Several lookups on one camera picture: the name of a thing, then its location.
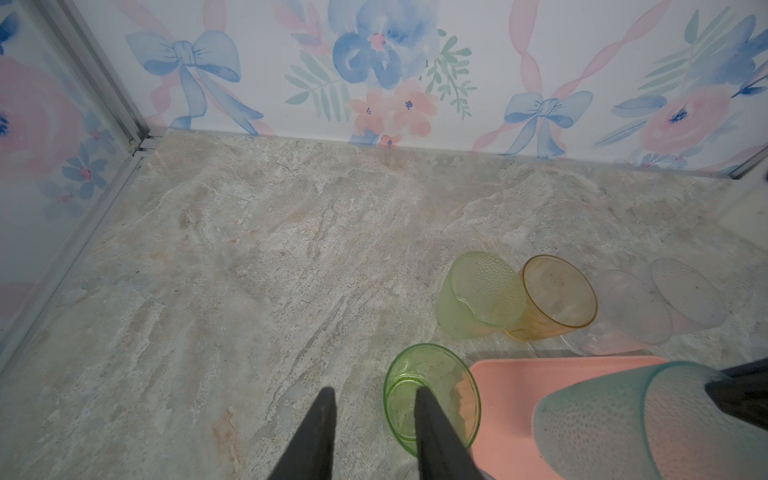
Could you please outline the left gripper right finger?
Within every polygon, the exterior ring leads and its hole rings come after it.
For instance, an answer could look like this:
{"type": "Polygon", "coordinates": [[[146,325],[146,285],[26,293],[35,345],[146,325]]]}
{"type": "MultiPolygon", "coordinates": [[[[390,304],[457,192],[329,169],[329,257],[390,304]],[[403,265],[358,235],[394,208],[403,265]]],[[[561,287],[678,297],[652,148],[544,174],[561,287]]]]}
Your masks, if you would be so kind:
{"type": "Polygon", "coordinates": [[[414,419],[421,480],[483,479],[468,450],[427,387],[417,390],[414,419]]]}

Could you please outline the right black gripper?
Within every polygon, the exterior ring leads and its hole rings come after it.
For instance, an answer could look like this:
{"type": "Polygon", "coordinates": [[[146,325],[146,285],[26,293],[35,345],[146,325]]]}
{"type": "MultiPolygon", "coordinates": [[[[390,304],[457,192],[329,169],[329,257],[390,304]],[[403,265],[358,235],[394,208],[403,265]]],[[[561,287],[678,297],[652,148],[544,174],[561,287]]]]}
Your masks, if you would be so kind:
{"type": "Polygon", "coordinates": [[[725,379],[709,382],[704,389],[725,414],[767,430],[767,359],[722,371],[725,379]]]}

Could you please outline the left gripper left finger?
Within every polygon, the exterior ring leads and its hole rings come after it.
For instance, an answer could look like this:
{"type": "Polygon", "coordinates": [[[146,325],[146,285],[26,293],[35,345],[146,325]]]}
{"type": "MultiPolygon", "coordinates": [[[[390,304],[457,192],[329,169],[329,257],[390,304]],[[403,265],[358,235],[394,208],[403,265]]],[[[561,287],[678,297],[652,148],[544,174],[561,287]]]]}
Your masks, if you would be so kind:
{"type": "Polygon", "coordinates": [[[331,479],[336,424],[335,391],[324,387],[268,479],[331,479]]]}

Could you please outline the teal textured cup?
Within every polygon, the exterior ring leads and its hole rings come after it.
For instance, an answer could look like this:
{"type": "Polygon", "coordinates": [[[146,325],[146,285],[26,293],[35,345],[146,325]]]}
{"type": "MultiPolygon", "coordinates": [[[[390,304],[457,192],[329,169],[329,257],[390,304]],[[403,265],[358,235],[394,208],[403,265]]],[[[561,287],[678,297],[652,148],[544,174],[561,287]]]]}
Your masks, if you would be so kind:
{"type": "Polygon", "coordinates": [[[766,430],[707,392],[730,379],[676,361],[579,382],[536,405],[533,438],[564,479],[764,479],[766,430]]]}

